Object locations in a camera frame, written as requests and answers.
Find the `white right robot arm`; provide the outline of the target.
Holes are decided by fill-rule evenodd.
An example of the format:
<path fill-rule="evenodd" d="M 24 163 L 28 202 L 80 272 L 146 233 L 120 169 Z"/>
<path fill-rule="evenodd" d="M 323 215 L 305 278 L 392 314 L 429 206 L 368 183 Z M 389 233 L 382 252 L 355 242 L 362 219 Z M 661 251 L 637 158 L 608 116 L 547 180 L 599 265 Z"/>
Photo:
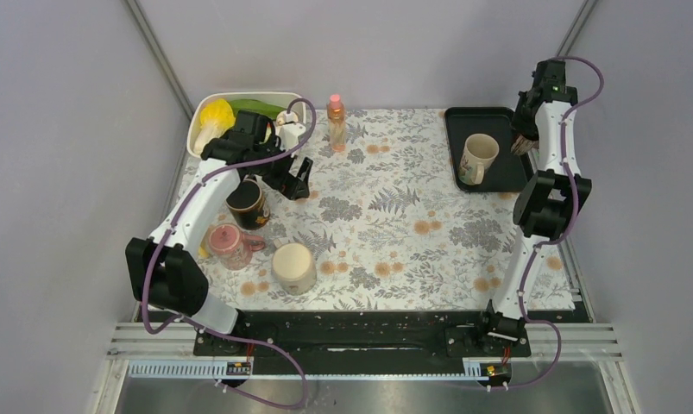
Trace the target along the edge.
<path fill-rule="evenodd" d="M 575 114 L 583 101 L 567 83 L 567 61 L 561 56 L 536 65 L 511 121 L 518 140 L 538 144 L 539 162 L 514 205 L 517 235 L 503 284 L 476 323 L 473 342 L 484 354 L 499 354 L 525 337 L 542 250 L 567 237 L 592 190 L 575 154 Z"/>

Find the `cream floral mug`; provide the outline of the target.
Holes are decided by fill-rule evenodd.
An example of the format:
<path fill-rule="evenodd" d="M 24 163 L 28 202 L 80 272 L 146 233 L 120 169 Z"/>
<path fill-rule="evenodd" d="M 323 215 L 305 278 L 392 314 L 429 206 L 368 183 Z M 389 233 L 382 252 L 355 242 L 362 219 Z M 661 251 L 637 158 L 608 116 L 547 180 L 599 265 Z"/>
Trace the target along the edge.
<path fill-rule="evenodd" d="M 468 136 L 458 166 L 459 179 L 466 185 L 482 184 L 499 152 L 499 143 L 491 135 Z"/>

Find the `brown striped small mug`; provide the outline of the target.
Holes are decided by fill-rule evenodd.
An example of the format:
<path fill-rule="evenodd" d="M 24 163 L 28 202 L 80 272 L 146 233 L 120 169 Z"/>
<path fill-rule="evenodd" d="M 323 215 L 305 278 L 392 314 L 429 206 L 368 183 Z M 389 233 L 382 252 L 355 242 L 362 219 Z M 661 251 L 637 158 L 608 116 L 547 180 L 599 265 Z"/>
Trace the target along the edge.
<path fill-rule="evenodd" d="M 531 150 L 539 147 L 538 140 L 530 140 L 523 135 L 517 135 L 511 146 L 511 153 L 517 156 L 528 154 Z"/>

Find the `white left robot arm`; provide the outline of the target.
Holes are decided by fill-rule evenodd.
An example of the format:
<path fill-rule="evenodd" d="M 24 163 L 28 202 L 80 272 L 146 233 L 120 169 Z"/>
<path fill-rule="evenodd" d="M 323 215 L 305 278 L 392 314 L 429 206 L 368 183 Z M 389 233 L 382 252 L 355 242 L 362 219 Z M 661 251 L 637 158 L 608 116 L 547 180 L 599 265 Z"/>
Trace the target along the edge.
<path fill-rule="evenodd" d="M 290 170 L 294 153 L 314 129 L 293 120 L 277 126 L 242 110 L 233 127 L 205 144 L 185 195 L 148 237 L 132 238 L 125 248 L 135 300 L 216 331 L 214 341 L 226 354 L 243 351 L 248 332 L 236 323 L 238 310 L 209 292 L 196 261 L 198 248 L 220 206 L 248 175 L 260 176 L 285 198 L 308 196 L 312 160 L 304 158 L 296 174 Z"/>

